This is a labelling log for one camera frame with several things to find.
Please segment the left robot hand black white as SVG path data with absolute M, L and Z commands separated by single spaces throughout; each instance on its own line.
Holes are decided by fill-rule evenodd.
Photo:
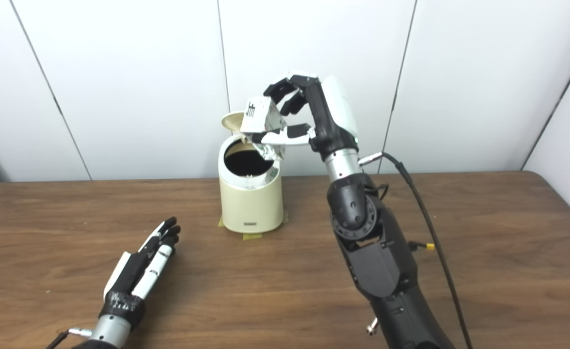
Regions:
M 134 331 L 145 315 L 145 300 L 175 253 L 181 228 L 176 217 L 159 224 L 137 252 L 124 252 L 114 268 L 103 294 L 100 312 L 106 319 L 120 318 Z

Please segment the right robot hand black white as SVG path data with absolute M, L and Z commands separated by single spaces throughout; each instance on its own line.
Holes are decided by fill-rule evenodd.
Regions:
M 322 160 L 341 150 L 360 150 L 357 128 L 346 100 L 334 77 L 322 81 L 309 73 L 290 71 L 263 92 L 274 104 L 290 98 L 279 110 L 281 116 L 297 114 L 309 106 L 314 126 L 287 125 L 263 132 L 243 132 L 254 144 L 270 146 L 309 145 Z

